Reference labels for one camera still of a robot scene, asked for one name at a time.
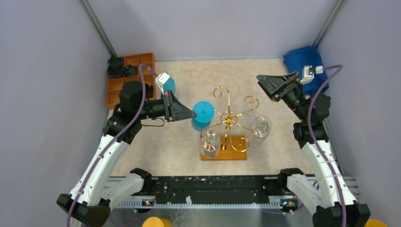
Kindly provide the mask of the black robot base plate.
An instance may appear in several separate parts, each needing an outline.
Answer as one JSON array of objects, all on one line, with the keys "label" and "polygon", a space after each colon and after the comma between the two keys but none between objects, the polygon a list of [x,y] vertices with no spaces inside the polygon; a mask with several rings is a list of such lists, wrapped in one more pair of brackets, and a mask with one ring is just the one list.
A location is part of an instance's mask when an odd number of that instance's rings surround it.
[{"label": "black robot base plate", "polygon": [[296,208],[300,200],[276,175],[159,176],[131,196],[145,206],[257,206]]}]

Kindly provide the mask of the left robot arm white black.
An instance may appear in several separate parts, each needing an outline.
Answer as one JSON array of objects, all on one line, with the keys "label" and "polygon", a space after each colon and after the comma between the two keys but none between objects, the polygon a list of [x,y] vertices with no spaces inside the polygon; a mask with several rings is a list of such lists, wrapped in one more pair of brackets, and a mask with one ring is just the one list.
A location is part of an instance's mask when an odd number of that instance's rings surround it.
[{"label": "left robot arm white black", "polygon": [[119,104],[103,128],[98,149],[76,186],[60,194],[57,205],[67,213],[68,227],[103,226],[111,211],[129,196],[152,187],[152,175],[135,168],[115,186],[105,188],[112,170],[141,130],[141,120],[164,117],[167,122],[195,118],[197,114],[181,104],[171,90],[160,99],[146,100],[146,85],[130,81],[119,93]]}]

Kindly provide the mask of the blue wine glass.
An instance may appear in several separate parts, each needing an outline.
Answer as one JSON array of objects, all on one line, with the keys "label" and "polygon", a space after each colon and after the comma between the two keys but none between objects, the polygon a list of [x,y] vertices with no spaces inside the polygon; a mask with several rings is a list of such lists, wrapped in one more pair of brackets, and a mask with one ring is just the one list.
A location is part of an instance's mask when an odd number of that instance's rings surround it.
[{"label": "blue wine glass", "polygon": [[163,90],[166,92],[170,90],[174,95],[176,95],[176,84],[175,80],[170,77],[167,81],[163,84]]},{"label": "blue wine glass", "polygon": [[210,102],[199,101],[194,105],[192,111],[197,115],[191,121],[192,127],[196,131],[202,131],[210,126],[215,115],[215,108]]}]

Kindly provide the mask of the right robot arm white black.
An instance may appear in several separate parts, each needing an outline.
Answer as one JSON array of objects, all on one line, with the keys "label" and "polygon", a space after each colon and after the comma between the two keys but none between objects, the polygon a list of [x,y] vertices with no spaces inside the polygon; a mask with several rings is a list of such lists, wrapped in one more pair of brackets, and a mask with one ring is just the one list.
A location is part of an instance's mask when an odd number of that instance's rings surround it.
[{"label": "right robot arm white black", "polygon": [[299,118],[294,137],[306,154],[317,181],[313,186],[295,168],[281,170],[279,180],[285,190],[296,195],[312,215],[315,227],[363,227],[370,218],[367,204],[359,203],[348,188],[331,150],[323,125],[329,116],[331,99],[321,89],[307,98],[299,74],[258,75],[258,85],[274,102],[284,101]]}]

